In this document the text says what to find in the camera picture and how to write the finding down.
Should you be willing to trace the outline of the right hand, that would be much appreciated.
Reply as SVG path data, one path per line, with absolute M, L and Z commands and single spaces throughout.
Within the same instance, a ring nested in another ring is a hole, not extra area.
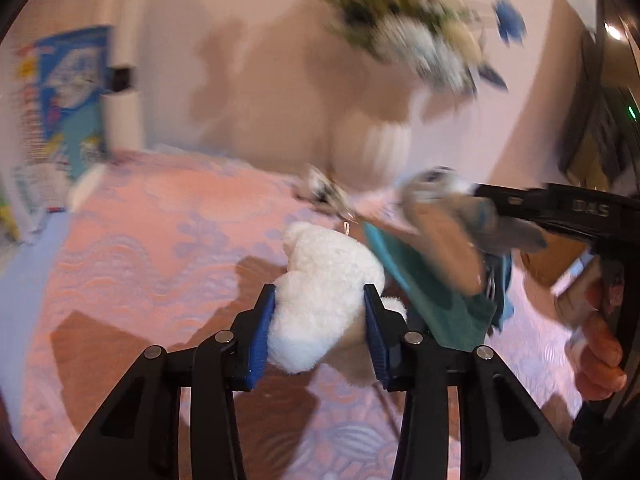
M 601 280 L 592 282 L 586 290 L 593 311 L 580 326 L 586 343 L 579 353 L 575 372 L 575 386 L 584 401 L 606 400 L 627 383 L 627 375 L 620 368 L 622 347 L 599 310 L 604 297 Z

